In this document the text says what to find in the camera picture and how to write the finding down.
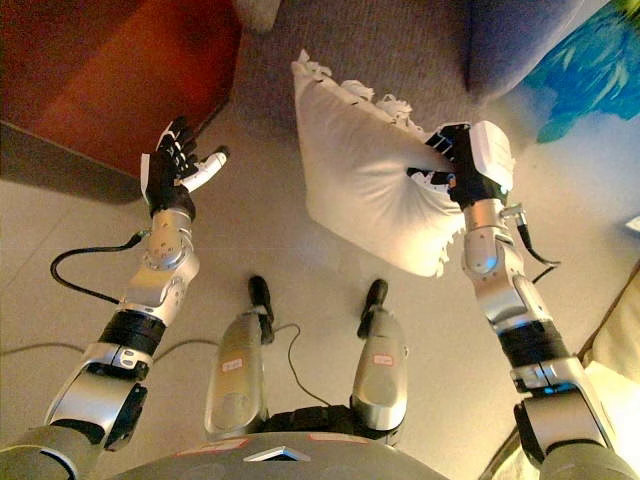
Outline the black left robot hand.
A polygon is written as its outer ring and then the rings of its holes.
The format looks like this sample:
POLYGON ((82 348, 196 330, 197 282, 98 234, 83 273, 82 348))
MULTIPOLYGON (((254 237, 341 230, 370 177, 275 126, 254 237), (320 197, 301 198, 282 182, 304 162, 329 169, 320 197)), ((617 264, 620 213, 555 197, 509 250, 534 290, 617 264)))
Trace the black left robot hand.
POLYGON ((211 180, 230 158, 225 145, 203 159, 194 153, 195 148, 195 133, 187 119, 179 116, 163 130, 155 150, 141 155, 141 192, 151 217, 178 209, 195 219, 191 193, 211 180))

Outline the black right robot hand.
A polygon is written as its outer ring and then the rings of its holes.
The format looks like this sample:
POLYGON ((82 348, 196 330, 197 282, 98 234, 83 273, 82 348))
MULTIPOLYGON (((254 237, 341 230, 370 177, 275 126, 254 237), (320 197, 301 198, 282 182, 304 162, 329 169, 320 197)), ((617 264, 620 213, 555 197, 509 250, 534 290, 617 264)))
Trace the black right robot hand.
POLYGON ((421 188, 445 193, 465 209, 482 200, 507 203, 515 160, 503 130, 490 121, 446 124, 426 145, 448 162, 446 171, 409 167, 406 175, 421 188))

